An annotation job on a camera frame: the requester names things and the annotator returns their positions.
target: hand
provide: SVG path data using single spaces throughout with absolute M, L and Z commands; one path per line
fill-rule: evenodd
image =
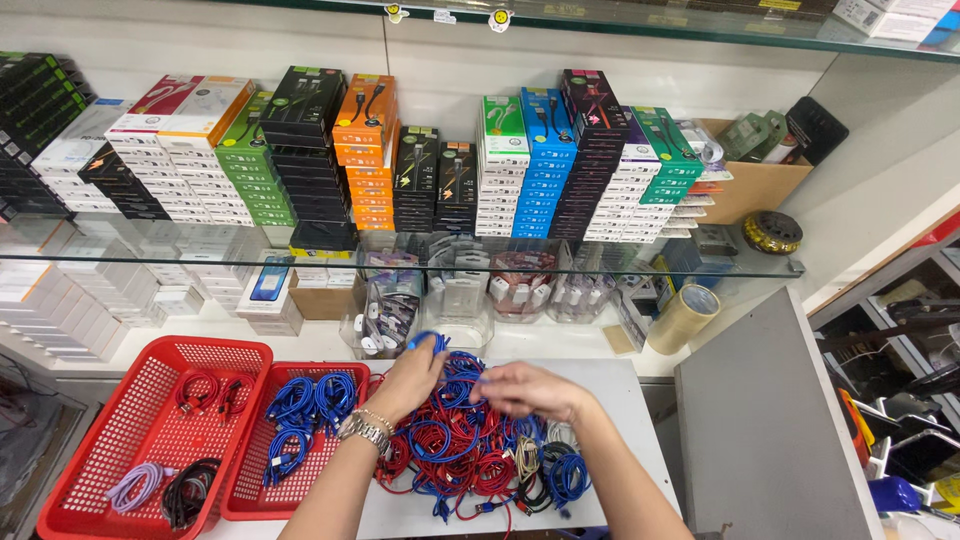
M 488 369 L 470 391 L 470 402 L 487 398 L 490 405 L 511 416 L 531 412 L 551 420 L 574 424 L 584 409 L 596 404 L 583 386 L 526 362 Z
M 435 339 L 433 335 L 427 336 L 416 349 L 404 351 L 363 407 L 396 425 L 423 405 L 436 388 L 449 356 L 446 351 L 433 355 Z

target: wristwatch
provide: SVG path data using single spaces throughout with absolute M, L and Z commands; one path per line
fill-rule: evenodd
M 387 447 L 390 445 L 390 437 L 387 432 L 380 426 L 365 421 L 359 412 L 351 413 L 337 431 L 337 438 L 341 441 L 351 435 L 360 435 L 372 442 L 381 455 L 387 452 Z

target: gray panel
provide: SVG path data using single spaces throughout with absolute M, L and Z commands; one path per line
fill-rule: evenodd
M 882 539 L 800 302 L 781 289 L 676 369 L 689 524 L 727 540 Z

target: red mesh basket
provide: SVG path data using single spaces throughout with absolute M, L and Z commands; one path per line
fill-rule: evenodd
M 306 459 L 279 485 L 263 487 L 263 470 L 267 466 L 267 452 L 276 435 L 276 424 L 265 419 L 267 407 L 277 390 L 295 377 L 318 380 L 333 372 L 349 373 L 357 385 L 357 403 L 367 400 L 367 364 L 352 362 L 278 362 L 270 367 L 267 380 L 257 397 L 256 412 L 247 425 L 235 466 L 227 475 L 227 493 L 220 511 L 230 521 L 286 520 L 294 514 L 300 501 L 313 485 L 313 480 L 324 468 L 340 444 L 336 437 L 326 438 L 323 430 L 314 433 L 313 448 Z M 290 447 L 295 452 L 296 446 Z
M 246 407 L 220 427 L 215 410 L 181 417 L 174 393 L 186 372 L 205 369 L 221 384 L 241 373 L 250 375 L 256 381 L 253 389 L 241 388 L 236 401 L 252 399 L 260 395 L 272 361 L 270 347 L 250 341 L 168 335 L 151 342 L 60 475 L 40 513 L 37 532 L 45 540 L 166 540 L 191 539 L 212 529 L 220 519 L 219 500 L 231 458 L 256 407 Z M 104 497 L 139 463 L 155 461 L 182 470 L 203 457 L 217 457 L 223 463 L 210 489 L 216 497 L 207 498 L 190 528 L 170 530 L 160 515 L 163 488 L 170 479 L 142 506 L 124 514 L 113 511 Z

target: masking tape roll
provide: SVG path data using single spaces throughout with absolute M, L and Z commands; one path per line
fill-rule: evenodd
M 719 312 L 720 299 L 710 289 L 687 283 L 663 307 L 647 345 L 661 355 L 674 355 Z

